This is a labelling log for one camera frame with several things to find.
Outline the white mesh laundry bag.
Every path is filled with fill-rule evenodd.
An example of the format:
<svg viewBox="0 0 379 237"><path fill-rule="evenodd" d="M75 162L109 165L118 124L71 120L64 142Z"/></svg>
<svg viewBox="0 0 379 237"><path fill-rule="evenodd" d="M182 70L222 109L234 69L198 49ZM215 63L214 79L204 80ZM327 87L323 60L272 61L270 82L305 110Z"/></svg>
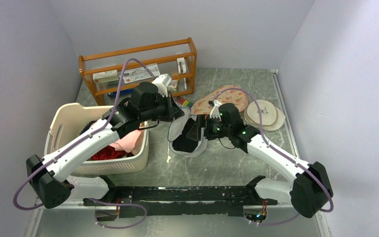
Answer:
<svg viewBox="0 0 379 237"><path fill-rule="evenodd" d="M193 115L191 113L191 109L190 108L182 108L182 110L184 111L185 115L181 118L178 118L176 119L175 121L172 121L170 122L170 125L169 125L169 128L168 128L168 133L167 133L167 140L169 142L169 148L170 150L175 153L175 154L178 154L178 155L181 155L181 156L186 156L186 157L189 157L189 158L194 158L194 157L198 157L198 156L194 156L193 153L192 154L184 154L184 153L179 153L177 151L174 151L174 149L172 148L172 142L179 136L181 135L182 133L182 130L187 122L187 120L189 118L193 118L195 120L195 115ZM206 143L206 148L207 148L207 140L206 139L203 139L201 140L201 143Z"/></svg>

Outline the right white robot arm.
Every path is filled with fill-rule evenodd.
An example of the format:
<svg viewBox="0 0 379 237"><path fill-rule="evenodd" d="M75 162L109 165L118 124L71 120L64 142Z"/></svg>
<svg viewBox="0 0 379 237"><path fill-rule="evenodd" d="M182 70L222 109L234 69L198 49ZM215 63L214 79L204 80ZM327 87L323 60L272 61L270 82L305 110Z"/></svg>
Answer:
<svg viewBox="0 0 379 237"><path fill-rule="evenodd" d="M279 149L263 132L246 125L234 104L218 101L210 104L213 107L210 114L196 117L187 138L194 141L228 138L235 148L262 159L285 178L285 181L269 178L255 181L246 192L251 204L275 200L290 204L306 218L318 211L333 211L333 191L324 165L310 164Z"/></svg>

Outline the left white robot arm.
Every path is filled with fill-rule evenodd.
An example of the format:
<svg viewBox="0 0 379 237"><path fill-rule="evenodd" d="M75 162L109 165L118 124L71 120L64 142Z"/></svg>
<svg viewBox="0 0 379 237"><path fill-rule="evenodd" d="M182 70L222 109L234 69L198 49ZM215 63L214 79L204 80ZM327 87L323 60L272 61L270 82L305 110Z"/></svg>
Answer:
<svg viewBox="0 0 379 237"><path fill-rule="evenodd" d="M67 145L43 158L37 155L28 158L28 181L41 205L48 209L61 205L69 197L95 198L104 205L111 205L116 201L117 191L104 179L74 184L68 177L97 152L139 129L141 123L149 120L171 122L184 114L163 84L142 82L129 98L116 101L93 127Z"/></svg>

